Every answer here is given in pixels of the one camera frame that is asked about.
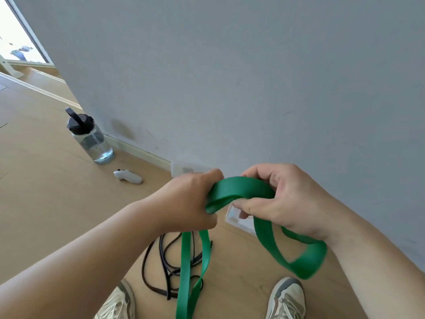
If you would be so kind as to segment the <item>clear water bottle black lid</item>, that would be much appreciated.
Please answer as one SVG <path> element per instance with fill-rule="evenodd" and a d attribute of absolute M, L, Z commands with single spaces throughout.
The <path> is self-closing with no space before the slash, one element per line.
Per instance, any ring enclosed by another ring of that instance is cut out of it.
<path fill-rule="evenodd" d="M 109 163 L 114 158 L 114 150 L 93 117 L 85 113 L 76 113 L 70 107 L 65 111 L 69 115 L 67 129 L 81 148 L 95 163 Z"/>

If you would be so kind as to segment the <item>white furniture leg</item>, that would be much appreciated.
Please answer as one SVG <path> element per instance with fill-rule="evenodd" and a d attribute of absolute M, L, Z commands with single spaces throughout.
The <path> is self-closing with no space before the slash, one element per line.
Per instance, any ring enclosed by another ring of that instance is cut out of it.
<path fill-rule="evenodd" d="M 0 72 L 6 75 L 10 75 L 16 79 L 20 79 L 24 76 L 22 72 L 15 70 L 1 54 L 0 54 Z"/>

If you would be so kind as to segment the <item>white baseboard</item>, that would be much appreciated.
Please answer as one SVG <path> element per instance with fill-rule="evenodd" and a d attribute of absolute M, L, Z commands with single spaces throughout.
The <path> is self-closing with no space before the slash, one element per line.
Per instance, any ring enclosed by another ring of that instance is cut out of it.
<path fill-rule="evenodd" d="M 11 84 L 12 86 L 19 85 L 34 94 L 47 96 L 67 106 L 82 110 L 76 97 L 55 67 L 13 65 L 13 68 L 15 68 L 15 73 L 12 75 L 8 74 L 3 68 L 0 68 L 0 81 Z M 106 135 L 105 137 L 114 148 L 170 171 L 171 164 L 169 161 L 110 135 Z"/>

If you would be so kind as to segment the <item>white handheld controller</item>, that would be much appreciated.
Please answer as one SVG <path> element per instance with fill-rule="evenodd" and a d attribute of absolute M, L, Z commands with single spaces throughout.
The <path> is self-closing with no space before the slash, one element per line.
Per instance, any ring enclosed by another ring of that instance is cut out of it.
<path fill-rule="evenodd" d="M 113 174 L 119 181 L 127 181 L 132 184 L 143 183 L 143 179 L 141 178 L 141 176 L 136 175 L 127 169 L 117 169 L 113 172 Z"/>

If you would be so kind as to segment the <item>black resistance band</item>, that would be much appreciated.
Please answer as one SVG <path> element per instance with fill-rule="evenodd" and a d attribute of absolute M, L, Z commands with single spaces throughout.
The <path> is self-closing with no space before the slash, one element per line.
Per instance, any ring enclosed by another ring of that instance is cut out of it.
<path fill-rule="evenodd" d="M 158 238 L 158 253 L 160 257 L 161 266 L 164 272 L 166 288 L 161 289 L 151 285 L 146 279 L 145 269 L 147 258 L 150 254 L 150 251 L 155 243 L 153 241 L 148 248 L 146 249 L 145 255 L 142 260 L 141 266 L 141 277 L 143 283 L 148 289 L 153 291 L 156 294 L 165 296 L 167 300 L 177 299 L 179 287 L 174 288 L 171 282 L 172 277 L 180 277 L 180 285 L 186 284 L 189 285 L 193 279 L 197 279 L 190 297 L 193 299 L 198 299 L 201 291 L 204 288 L 203 275 L 208 268 L 210 257 L 211 257 L 211 248 L 213 246 L 212 241 L 209 239 L 208 231 L 203 230 L 199 232 L 199 237 L 202 242 L 202 251 L 196 254 L 195 248 L 195 233 L 186 232 L 180 233 L 176 238 L 170 241 L 167 245 L 164 244 L 165 234 Z M 169 248 L 176 243 L 179 239 L 182 239 L 182 252 L 183 260 L 181 261 L 181 266 L 171 265 L 167 260 L 167 252 Z"/>

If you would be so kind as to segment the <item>person's right grey white sneaker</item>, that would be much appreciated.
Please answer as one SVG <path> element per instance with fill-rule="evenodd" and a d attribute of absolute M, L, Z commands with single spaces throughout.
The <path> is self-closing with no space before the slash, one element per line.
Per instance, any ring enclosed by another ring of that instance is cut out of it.
<path fill-rule="evenodd" d="M 265 319 L 305 319 L 305 292 L 301 281 L 285 277 L 274 286 Z"/>

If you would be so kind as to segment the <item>person's left forearm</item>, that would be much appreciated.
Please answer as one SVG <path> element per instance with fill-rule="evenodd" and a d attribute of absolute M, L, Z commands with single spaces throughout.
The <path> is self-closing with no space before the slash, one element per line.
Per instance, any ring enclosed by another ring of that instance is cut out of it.
<path fill-rule="evenodd" d="M 164 204 L 134 202 L 0 285 L 0 319 L 93 319 L 164 228 Z"/>

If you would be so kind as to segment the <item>clear plastic box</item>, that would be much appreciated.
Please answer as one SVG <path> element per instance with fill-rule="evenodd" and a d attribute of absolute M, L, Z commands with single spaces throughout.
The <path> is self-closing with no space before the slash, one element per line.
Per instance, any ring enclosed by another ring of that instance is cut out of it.
<path fill-rule="evenodd" d="M 173 160 L 170 163 L 170 172 L 172 178 L 176 178 L 189 173 L 205 173 L 211 169 L 211 167 L 192 162 Z"/>
<path fill-rule="evenodd" d="M 232 204 L 230 204 L 226 212 L 225 221 L 242 231 L 245 231 L 253 236 L 257 236 L 254 227 L 253 216 L 248 216 L 246 219 L 241 219 L 240 213 L 240 209 L 237 209 Z"/>

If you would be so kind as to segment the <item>green resistance band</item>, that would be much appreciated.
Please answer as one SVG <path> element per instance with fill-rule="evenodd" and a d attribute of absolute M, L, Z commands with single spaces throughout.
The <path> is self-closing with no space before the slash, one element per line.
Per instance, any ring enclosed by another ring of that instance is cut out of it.
<path fill-rule="evenodd" d="M 274 196 L 275 192 L 273 189 L 259 179 L 250 177 L 230 177 L 213 185 L 207 197 L 205 211 L 209 214 L 214 214 L 234 200 L 240 198 L 272 199 Z M 281 227 L 286 237 L 307 245 L 300 257 L 292 262 L 288 262 L 280 253 L 274 239 L 272 223 L 257 217 L 254 217 L 253 220 L 254 230 L 259 242 L 279 265 L 288 269 L 303 280 L 311 278 L 320 269 L 327 254 L 327 245 L 325 242 L 294 233 Z M 192 234 L 190 232 L 182 233 L 180 284 L 175 319 L 192 319 L 201 288 L 203 287 L 202 278 L 210 263 L 211 244 L 209 233 L 207 230 L 201 230 L 199 231 L 199 236 L 202 242 L 201 274 L 194 287 L 190 289 Z"/>

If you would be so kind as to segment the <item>person's right hand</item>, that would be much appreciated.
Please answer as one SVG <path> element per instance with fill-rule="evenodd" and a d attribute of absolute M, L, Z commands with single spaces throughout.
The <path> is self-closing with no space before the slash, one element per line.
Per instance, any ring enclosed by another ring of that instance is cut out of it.
<path fill-rule="evenodd" d="M 280 215 L 269 220 L 297 234 L 327 240 L 335 236 L 337 203 L 316 181 L 294 164 L 258 164 L 244 177 L 266 182 L 274 190 Z"/>

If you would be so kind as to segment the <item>person's left grey white sneaker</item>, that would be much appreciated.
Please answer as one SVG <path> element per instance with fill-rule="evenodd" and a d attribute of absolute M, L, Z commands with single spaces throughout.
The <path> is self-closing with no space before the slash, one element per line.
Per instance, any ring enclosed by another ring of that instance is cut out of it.
<path fill-rule="evenodd" d="M 93 319 L 136 319 L 135 297 L 126 279 L 121 280 Z"/>

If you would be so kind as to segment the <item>person's grey white sneaker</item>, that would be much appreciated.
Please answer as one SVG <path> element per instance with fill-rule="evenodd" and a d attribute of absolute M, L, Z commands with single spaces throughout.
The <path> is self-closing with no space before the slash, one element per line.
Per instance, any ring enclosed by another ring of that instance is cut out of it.
<path fill-rule="evenodd" d="M 135 297 L 126 279 L 121 280 L 93 319 L 136 319 Z"/>
<path fill-rule="evenodd" d="M 301 281 L 285 277 L 274 286 L 265 319 L 305 319 L 305 292 Z"/>

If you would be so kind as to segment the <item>person's left hand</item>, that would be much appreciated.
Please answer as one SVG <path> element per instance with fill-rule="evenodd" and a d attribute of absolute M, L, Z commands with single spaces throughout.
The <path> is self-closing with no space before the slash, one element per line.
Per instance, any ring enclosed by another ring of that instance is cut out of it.
<path fill-rule="evenodd" d="M 159 234 L 210 230 L 217 216 L 206 212 L 207 196 L 195 188 L 195 174 L 172 179 L 143 202 L 147 222 Z"/>

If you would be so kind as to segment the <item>person's right forearm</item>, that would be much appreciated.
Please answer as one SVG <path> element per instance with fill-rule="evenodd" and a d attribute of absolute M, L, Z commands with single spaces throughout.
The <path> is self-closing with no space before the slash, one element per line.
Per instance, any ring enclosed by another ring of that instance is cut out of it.
<path fill-rule="evenodd" d="M 371 223 L 326 197 L 326 243 L 368 319 L 425 319 L 425 273 Z"/>

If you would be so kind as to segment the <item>glass door with grey frame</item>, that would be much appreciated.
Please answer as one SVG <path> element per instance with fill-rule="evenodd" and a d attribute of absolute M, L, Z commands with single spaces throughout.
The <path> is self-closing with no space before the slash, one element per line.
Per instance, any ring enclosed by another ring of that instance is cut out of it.
<path fill-rule="evenodd" d="M 0 55 L 12 61 L 53 64 L 13 0 L 0 0 Z"/>

